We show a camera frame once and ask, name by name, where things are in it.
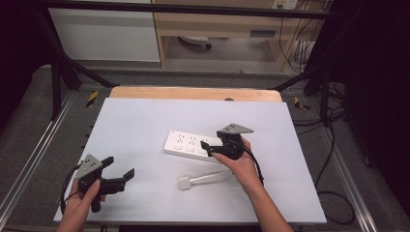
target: gray carpet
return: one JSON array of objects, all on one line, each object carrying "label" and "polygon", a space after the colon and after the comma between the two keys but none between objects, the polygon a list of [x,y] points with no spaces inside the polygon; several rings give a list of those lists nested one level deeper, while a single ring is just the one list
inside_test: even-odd
[{"label": "gray carpet", "polygon": [[[199,86],[199,87],[249,87],[265,89],[281,83],[287,76],[269,77],[264,74],[229,74],[229,73],[194,73],[194,72],[100,72],[111,81],[123,85],[161,85],[161,86]],[[93,84],[87,78],[84,82]],[[283,100],[288,103],[292,119],[313,119],[311,110],[295,108],[293,98],[297,96],[302,104],[307,104],[299,89],[304,83],[298,83],[292,90],[283,93]],[[43,160],[34,173],[29,185],[21,196],[15,210],[10,216],[7,226],[32,225],[55,226],[52,222],[58,209],[56,203],[61,185],[67,172],[78,163],[82,153],[81,146],[87,142],[86,134],[92,132],[103,99],[109,94],[109,89],[101,89],[93,107],[85,107],[93,90],[82,89],[76,93],[69,112],[60,129],[55,134]],[[0,179],[0,199],[4,199],[12,186],[19,170],[35,148],[44,132],[51,115],[51,96],[49,71],[39,70],[34,75],[20,108],[15,112],[9,125],[1,133],[0,161],[10,165],[2,165]],[[297,133],[308,128],[297,128]],[[350,171],[363,195],[371,215],[380,231],[410,231],[409,218],[403,213],[392,196],[380,172],[365,167],[364,157],[356,143],[354,134],[348,122],[335,122],[337,146],[341,150]],[[299,136],[302,149],[306,156],[307,166],[312,179],[317,178],[318,172],[328,154],[323,134],[319,129],[312,130]],[[343,186],[330,162],[319,185],[321,190],[333,190],[344,194]],[[349,218],[346,205],[337,198],[321,198],[326,214],[340,220]],[[355,220],[350,225],[338,225],[329,222],[325,225],[306,227],[316,231],[361,231]]]}]

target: white cable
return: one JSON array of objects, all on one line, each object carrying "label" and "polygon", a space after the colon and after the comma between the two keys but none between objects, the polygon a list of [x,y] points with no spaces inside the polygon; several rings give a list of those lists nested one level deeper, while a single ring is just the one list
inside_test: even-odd
[{"label": "white cable", "polygon": [[205,175],[198,178],[190,179],[189,176],[184,176],[178,179],[178,187],[180,190],[190,189],[193,184],[209,184],[213,182],[223,181],[232,174],[230,170],[222,171],[215,174]]}]

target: human hand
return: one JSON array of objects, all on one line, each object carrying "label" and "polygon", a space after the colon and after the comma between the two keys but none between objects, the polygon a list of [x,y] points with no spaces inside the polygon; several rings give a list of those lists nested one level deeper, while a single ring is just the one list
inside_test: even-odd
[{"label": "human hand", "polygon": [[[243,137],[242,141],[244,145],[250,149],[250,143]],[[236,160],[219,153],[213,153],[213,157],[232,171],[246,193],[249,193],[253,188],[262,186],[256,172],[255,163],[247,152],[244,152],[242,156]]]},{"label": "human hand", "polygon": [[58,226],[58,232],[82,231],[88,217],[91,202],[100,190],[100,180],[97,180],[87,190],[85,195],[78,190],[78,181],[73,182],[70,198],[67,200],[66,210]]}]

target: white tabletop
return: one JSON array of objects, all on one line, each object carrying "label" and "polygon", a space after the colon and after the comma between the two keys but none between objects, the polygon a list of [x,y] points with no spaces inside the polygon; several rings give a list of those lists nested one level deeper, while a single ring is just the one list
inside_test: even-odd
[{"label": "white tabletop", "polygon": [[[132,223],[252,223],[257,218],[236,179],[178,189],[178,178],[225,170],[222,164],[168,155],[169,131],[217,136],[230,123],[254,130],[250,143],[265,188],[288,222],[315,224],[326,219],[285,103],[105,99],[81,156],[113,156],[106,179],[135,168],[126,189],[108,195],[102,210],[88,221]],[[58,209],[54,218],[61,220]]]}]

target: wooden edge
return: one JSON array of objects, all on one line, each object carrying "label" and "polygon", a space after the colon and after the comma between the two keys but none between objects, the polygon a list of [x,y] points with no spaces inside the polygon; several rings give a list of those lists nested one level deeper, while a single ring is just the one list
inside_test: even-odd
[{"label": "wooden edge", "polygon": [[221,101],[233,100],[241,102],[282,102],[280,93],[274,90],[188,87],[118,86],[112,89],[109,97],[123,99],[178,99]]}]

